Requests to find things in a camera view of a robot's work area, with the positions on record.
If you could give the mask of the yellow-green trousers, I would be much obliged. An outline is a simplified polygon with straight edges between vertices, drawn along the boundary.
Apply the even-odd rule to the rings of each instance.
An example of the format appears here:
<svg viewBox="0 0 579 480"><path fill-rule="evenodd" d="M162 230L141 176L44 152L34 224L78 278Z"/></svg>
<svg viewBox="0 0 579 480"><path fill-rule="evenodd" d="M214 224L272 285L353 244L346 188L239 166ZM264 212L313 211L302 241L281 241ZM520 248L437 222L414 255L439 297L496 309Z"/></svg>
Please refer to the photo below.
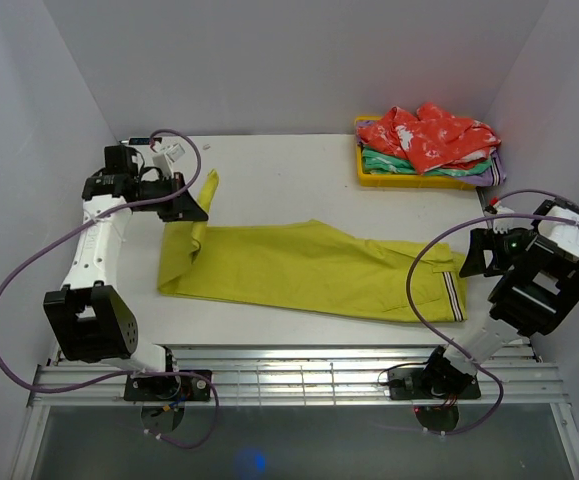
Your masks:
<svg viewBox="0 0 579 480"><path fill-rule="evenodd" d="M166 224L157 291L383 322L467 319L461 253L445 244L362 239L317 220Z"/></svg>

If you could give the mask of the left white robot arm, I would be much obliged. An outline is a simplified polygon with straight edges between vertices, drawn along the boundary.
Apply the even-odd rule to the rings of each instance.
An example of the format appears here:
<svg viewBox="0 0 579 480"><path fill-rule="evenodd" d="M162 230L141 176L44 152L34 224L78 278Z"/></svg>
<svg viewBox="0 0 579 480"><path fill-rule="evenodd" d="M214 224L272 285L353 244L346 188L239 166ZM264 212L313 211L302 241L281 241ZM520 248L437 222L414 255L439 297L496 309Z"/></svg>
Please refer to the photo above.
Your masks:
<svg viewBox="0 0 579 480"><path fill-rule="evenodd" d="M116 289L120 250L136 212L154 212L163 222L189 226L208 218L185 189L174 163L185 153L158 137L108 146L104 165L84 184L84 230L62 286L46 293L43 308L67 360L107 363L149 372L147 388L159 399L174 397L181 376L168 350L141 337L138 321Z"/></svg>

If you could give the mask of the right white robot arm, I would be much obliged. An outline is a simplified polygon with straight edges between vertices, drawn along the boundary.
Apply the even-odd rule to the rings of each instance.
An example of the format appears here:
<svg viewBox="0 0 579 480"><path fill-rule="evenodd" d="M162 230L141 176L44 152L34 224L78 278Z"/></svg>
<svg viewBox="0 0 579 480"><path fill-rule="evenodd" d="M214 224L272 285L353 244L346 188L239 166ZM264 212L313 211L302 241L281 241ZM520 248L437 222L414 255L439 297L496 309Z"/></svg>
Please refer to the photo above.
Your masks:
<svg viewBox="0 0 579 480"><path fill-rule="evenodd" d="M579 206L561 197L545 200L516 227L512 212L489 207L485 228L470 232L462 278L498 282L488 296L489 314L459 340L437 347L420 373L433 397L460 396L479 367L507 344L552 333L579 302Z"/></svg>

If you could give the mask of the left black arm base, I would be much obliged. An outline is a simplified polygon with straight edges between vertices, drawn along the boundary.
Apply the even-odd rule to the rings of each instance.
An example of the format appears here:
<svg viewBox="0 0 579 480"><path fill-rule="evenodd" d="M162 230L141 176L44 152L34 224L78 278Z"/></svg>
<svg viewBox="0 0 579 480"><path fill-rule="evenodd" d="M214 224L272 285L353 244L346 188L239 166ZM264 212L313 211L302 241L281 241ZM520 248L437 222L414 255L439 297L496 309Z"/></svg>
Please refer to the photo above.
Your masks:
<svg viewBox="0 0 579 480"><path fill-rule="evenodd" d="M128 377L123 399L129 402L205 402L211 398L211 379L211 370L189 370L162 377Z"/></svg>

